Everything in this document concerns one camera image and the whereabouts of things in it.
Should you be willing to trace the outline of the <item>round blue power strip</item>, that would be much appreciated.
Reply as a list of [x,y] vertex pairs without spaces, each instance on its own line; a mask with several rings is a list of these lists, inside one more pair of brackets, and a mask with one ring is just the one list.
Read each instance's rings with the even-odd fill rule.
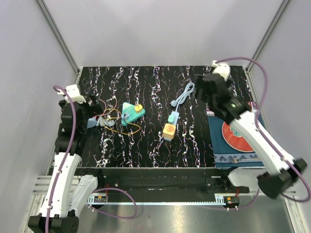
[[88,120],[87,122],[87,128],[90,129],[90,128],[93,128],[97,125],[97,120],[95,117],[92,117]]

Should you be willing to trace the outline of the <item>blue cube charger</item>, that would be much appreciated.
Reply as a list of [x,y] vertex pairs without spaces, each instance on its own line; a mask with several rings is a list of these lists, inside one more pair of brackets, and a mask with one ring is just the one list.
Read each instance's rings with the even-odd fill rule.
[[123,115],[123,120],[124,120],[124,121],[128,121],[128,119],[129,119],[129,114],[128,114],[128,113],[125,113],[125,114]]

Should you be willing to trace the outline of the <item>teal triangular power strip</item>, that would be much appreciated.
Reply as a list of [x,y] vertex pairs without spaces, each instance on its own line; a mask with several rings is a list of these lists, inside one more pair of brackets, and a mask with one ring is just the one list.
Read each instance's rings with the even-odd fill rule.
[[[122,104],[122,112],[121,112],[121,124],[122,124],[122,126],[127,126],[129,123],[132,123],[132,122],[136,121],[137,119],[139,119],[140,117],[142,117],[143,115],[145,115],[145,113],[146,113],[145,109],[143,109],[143,111],[141,113],[136,114],[135,110],[134,110],[135,106],[136,105],[133,105],[133,104],[130,104],[127,102],[124,102]],[[123,115],[125,113],[129,114],[128,121],[123,120]]]

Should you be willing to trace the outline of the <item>yellow cube charger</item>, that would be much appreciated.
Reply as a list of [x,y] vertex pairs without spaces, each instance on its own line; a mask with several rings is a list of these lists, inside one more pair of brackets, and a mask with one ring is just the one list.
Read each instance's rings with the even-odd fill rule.
[[139,114],[143,111],[143,106],[141,104],[137,104],[135,107],[134,107],[134,110],[135,110],[135,113],[136,114]]

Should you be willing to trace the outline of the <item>green cube charger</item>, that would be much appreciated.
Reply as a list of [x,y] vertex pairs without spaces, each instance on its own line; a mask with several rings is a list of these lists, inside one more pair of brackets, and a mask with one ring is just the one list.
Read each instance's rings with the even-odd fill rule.
[[174,123],[174,119],[175,119],[175,116],[174,116],[174,115],[169,115],[168,122],[169,122],[170,124],[173,124],[173,123]]

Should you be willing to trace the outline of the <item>wooden cube charger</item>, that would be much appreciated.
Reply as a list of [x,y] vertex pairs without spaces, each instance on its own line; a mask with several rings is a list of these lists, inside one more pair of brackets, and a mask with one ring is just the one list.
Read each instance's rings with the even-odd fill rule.
[[170,123],[166,123],[163,128],[164,140],[171,141],[174,138],[176,132],[176,126]]

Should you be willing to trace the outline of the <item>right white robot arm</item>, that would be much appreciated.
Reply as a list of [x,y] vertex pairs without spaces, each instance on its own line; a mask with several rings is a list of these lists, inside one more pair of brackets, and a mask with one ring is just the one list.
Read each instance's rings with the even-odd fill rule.
[[220,181],[222,190],[229,193],[238,186],[254,186],[269,198],[276,199],[298,179],[305,182],[302,173],[307,168],[307,162],[302,158],[293,158],[268,134],[258,121],[259,114],[253,112],[243,98],[231,95],[223,76],[218,73],[198,75],[193,96],[236,130],[265,167],[263,172],[231,168]]

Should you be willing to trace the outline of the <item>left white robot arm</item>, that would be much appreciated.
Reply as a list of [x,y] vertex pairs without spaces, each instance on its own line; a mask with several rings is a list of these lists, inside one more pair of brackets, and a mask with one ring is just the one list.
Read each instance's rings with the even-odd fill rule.
[[86,145],[88,120],[103,113],[99,100],[90,95],[71,106],[59,102],[61,123],[55,141],[54,169],[49,188],[38,215],[31,216],[28,227],[35,233],[75,233],[79,215],[92,191],[104,189],[101,172],[84,173],[74,191],[74,174]]

